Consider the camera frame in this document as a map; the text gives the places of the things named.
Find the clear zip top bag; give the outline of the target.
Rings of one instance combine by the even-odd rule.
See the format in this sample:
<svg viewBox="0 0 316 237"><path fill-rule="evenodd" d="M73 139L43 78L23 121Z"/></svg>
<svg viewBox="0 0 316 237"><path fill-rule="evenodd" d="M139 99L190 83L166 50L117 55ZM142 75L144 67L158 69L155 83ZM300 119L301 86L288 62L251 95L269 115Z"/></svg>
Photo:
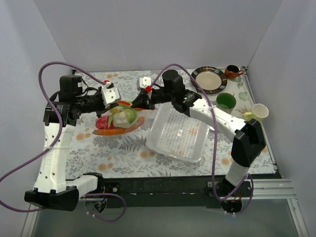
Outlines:
<svg viewBox="0 0 316 237"><path fill-rule="evenodd" d="M96 119L93 134L117 136L130 133L154 118L156 111L156 109L132 108L130 103L119 101L116 107L109 109Z"/></svg>

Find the fake cauliflower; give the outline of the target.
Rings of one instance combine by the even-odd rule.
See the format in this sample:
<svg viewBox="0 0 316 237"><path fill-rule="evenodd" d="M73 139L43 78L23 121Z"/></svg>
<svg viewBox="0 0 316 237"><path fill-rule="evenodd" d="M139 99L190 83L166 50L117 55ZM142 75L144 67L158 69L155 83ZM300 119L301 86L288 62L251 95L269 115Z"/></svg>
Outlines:
<svg viewBox="0 0 316 237"><path fill-rule="evenodd" d="M117 128L129 128L131 124L128 122L124 112L119 112L113 116L113 125Z"/></svg>

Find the fake green leaf vegetable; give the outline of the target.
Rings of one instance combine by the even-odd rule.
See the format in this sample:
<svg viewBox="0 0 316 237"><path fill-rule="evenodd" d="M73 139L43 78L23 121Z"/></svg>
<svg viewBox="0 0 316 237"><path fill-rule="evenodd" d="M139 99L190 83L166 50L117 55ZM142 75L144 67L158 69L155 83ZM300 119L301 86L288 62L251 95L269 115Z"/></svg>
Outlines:
<svg viewBox="0 0 316 237"><path fill-rule="evenodd" d="M137 119L137 112L134 109L125 109L124 114L129 123L133 123Z"/></svg>

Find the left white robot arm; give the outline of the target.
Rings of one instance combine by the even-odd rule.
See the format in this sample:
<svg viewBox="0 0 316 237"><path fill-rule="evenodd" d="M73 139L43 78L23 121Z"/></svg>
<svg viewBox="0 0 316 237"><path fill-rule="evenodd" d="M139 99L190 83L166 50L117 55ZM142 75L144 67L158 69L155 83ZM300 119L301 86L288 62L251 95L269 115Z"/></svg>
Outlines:
<svg viewBox="0 0 316 237"><path fill-rule="evenodd" d="M100 117L118 105L120 94L109 81L99 88L83 88L81 76L62 76L60 89L50 99L44 112L44 150L39 174L33 189L26 191L24 200L43 209L73 211L79 198L87 193L101 197L105 191L103 176L85 173L66 180L69 145L76 123L82 114L96 113Z"/></svg>

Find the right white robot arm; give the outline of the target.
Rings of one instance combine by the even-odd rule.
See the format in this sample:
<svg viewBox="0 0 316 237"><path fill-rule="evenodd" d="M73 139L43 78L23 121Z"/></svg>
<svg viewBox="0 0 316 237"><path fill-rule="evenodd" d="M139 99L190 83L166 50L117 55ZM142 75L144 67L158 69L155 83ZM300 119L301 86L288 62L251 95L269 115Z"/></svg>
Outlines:
<svg viewBox="0 0 316 237"><path fill-rule="evenodd" d="M237 195L241 191L240 182L266 146L260 122L253 118L245 121L210 106L201 95L185 88L183 78L176 70L163 72L162 79L163 86L154 89L151 78L139 78L139 94L132 101L132 107L152 110L156 104L170 102L176 111L225 135L233 144L233 163L224 179L223 189L229 196Z"/></svg>

